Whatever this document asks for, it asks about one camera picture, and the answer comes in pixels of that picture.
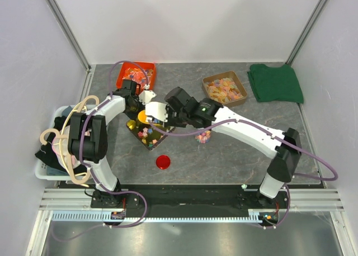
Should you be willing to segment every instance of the gray wall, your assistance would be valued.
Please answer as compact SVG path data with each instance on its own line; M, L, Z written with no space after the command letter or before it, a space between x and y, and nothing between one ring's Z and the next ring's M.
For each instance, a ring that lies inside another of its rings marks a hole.
M338 170L336 186L358 237L358 0L330 0L294 69L318 155Z
M45 182L39 135L79 98L85 71L44 0L0 0L1 255L24 255Z

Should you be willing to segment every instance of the folded green cloth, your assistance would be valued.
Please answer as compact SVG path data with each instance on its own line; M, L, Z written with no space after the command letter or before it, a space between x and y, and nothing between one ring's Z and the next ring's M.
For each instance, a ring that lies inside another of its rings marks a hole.
M251 65L248 79L258 102L303 103L303 95L295 71L287 64L279 68L268 67L264 64Z

